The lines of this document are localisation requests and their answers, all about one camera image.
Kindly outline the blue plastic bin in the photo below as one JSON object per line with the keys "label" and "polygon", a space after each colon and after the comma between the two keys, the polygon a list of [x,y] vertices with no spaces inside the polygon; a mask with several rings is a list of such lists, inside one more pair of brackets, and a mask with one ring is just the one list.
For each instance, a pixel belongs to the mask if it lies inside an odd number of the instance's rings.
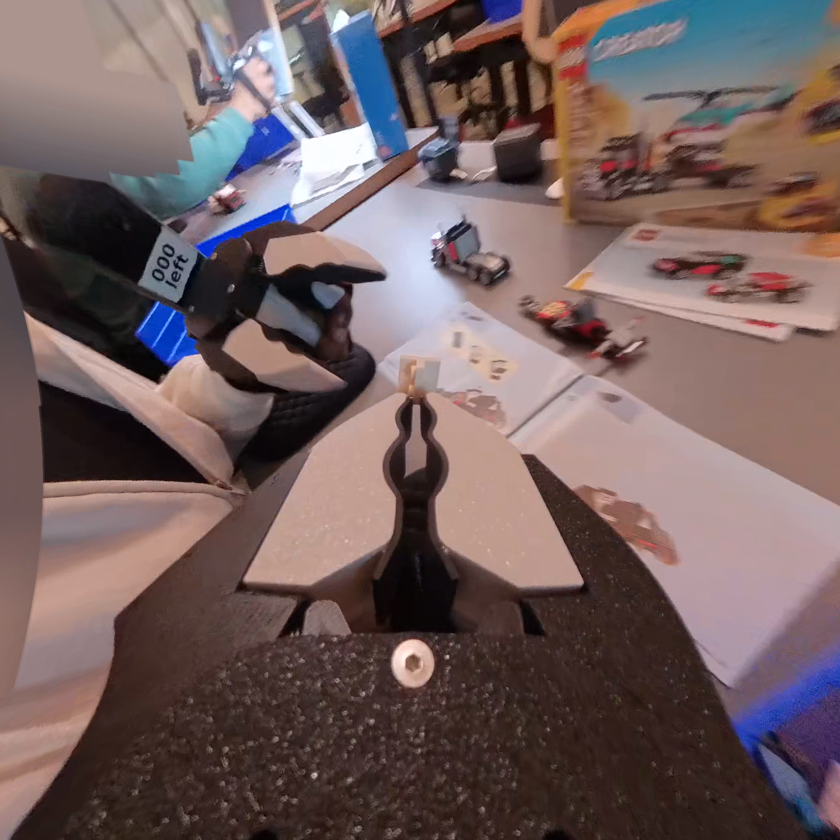
{"label": "blue plastic bin", "polygon": [[809,838],[839,838],[839,664],[829,658],[735,715],[733,727]]}

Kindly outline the lego set box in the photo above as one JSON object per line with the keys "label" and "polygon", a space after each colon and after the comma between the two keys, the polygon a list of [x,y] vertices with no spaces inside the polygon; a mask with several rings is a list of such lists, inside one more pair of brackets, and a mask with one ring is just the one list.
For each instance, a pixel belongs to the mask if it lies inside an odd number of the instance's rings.
{"label": "lego set box", "polygon": [[568,220],[838,234],[838,1],[601,2],[552,45]]}

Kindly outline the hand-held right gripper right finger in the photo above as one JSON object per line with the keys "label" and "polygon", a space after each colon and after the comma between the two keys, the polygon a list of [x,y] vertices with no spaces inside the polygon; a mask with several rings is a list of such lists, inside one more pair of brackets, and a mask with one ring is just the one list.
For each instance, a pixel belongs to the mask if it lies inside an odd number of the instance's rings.
{"label": "hand-held right gripper right finger", "polygon": [[580,592],[583,576],[516,447],[440,394],[423,408],[442,458],[430,529],[456,573],[457,628],[477,629],[501,604]]}

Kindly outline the red and black lego vehicle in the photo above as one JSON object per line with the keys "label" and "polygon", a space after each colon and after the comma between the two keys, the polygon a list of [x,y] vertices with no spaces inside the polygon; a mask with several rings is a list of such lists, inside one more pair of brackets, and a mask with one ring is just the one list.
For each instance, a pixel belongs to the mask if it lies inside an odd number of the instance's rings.
{"label": "red and black lego vehicle", "polygon": [[616,362],[638,354],[648,338],[639,331],[637,319],[611,328],[595,311],[593,300],[540,300],[523,296],[518,301],[520,314],[537,323],[541,330],[565,343],[588,350],[593,359]]}

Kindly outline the open lego instruction booklet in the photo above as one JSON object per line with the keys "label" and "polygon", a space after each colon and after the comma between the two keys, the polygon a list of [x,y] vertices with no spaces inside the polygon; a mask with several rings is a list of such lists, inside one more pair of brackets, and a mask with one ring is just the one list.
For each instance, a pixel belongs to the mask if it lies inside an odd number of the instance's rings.
{"label": "open lego instruction booklet", "polygon": [[636,552],[709,671],[737,685],[838,566],[832,502],[732,453],[465,302],[386,355],[534,455]]}

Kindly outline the white and blue lego piece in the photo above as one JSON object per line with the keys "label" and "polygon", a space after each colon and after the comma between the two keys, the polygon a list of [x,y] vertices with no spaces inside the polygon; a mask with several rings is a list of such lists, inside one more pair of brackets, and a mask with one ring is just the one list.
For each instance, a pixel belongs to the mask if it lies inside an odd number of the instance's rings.
{"label": "white and blue lego piece", "polygon": [[254,319],[313,348],[327,329],[327,317],[337,313],[344,296],[345,289],[320,281],[289,288],[270,282]]}

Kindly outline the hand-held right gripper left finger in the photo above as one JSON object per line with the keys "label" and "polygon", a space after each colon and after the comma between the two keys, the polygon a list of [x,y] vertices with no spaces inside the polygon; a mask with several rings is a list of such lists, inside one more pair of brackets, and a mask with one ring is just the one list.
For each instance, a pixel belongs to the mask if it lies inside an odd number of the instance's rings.
{"label": "hand-held right gripper left finger", "polygon": [[331,601],[354,631],[377,628],[374,577],[403,516],[413,403],[401,393],[352,416],[312,448],[241,585]]}

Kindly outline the grey lego truck model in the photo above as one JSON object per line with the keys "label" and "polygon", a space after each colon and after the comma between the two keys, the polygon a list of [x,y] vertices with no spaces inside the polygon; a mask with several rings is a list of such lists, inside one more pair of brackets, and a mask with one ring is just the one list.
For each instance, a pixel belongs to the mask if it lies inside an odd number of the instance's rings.
{"label": "grey lego truck model", "polygon": [[483,287],[493,287],[509,276],[509,258],[484,250],[477,226],[466,216],[439,227],[431,246],[431,260],[438,270],[460,274]]}

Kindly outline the black quilted wrist pad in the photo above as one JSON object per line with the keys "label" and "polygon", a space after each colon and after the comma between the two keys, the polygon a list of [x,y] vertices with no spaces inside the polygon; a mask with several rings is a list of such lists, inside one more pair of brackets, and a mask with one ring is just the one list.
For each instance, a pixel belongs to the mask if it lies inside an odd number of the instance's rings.
{"label": "black quilted wrist pad", "polygon": [[375,367],[371,353],[353,343],[345,360],[327,363],[327,370],[341,379],[343,387],[275,395],[267,419],[239,455],[239,464],[280,462],[307,447],[364,392],[375,376]]}

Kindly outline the dark blue lego vehicle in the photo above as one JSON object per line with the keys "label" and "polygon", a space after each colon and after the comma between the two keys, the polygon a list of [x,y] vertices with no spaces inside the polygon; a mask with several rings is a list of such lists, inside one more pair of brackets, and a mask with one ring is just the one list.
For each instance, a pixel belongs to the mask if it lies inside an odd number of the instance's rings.
{"label": "dark blue lego vehicle", "polygon": [[417,159],[433,182],[452,181],[459,169],[459,144],[437,136],[419,149]]}

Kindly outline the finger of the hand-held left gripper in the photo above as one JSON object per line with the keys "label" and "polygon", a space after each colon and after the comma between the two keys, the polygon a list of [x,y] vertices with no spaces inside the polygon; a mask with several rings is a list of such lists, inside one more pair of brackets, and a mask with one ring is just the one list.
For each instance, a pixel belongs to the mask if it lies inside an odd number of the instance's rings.
{"label": "finger of the hand-held left gripper", "polygon": [[383,265],[363,248],[309,229],[289,229],[269,238],[261,256],[261,286],[279,292],[309,292],[313,286],[342,291],[383,282]]}
{"label": "finger of the hand-held left gripper", "polygon": [[222,376],[244,392],[326,394],[347,382],[318,357],[321,323],[305,313],[275,324],[234,315],[222,321]]}

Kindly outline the white paper sheets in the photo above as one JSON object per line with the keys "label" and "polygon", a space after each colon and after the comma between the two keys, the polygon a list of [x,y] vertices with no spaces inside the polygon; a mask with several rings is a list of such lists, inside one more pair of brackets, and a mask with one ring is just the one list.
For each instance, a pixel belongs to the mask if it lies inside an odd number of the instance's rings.
{"label": "white paper sheets", "polygon": [[300,142],[300,165],[290,205],[299,207],[359,181],[379,161],[370,125],[327,133]]}

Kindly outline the tall blue box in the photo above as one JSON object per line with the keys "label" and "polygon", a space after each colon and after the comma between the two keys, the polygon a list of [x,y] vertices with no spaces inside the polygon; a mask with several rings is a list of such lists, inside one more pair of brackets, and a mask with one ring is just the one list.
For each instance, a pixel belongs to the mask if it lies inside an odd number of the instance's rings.
{"label": "tall blue box", "polygon": [[381,161],[409,151],[392,73],[373,16],[363,11],[331,33],[332,47],[352,99],[371,131]]}

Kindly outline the small white lego piece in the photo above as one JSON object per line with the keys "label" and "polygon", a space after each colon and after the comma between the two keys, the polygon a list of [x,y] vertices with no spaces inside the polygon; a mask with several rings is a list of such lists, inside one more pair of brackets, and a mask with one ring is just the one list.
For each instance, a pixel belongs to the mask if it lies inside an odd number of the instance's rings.
{"label": "small white lego piece", "polygon": [[440,360],[418,355],[400,356],[396,391],[415,402],[438,389]]}

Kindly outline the small blue bin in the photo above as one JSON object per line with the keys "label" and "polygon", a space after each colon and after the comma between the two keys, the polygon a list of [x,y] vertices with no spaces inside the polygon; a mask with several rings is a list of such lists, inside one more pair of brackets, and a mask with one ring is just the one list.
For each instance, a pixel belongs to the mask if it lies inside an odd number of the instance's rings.
{"label": "small blue bin", "polygon": [[244,151],[227,176],[228,180],[264,161],[283,155],[296,142],[295,135],[278,119],[277,115],[272,113],[258,119],[254,123],[253,132],[248,138]]}

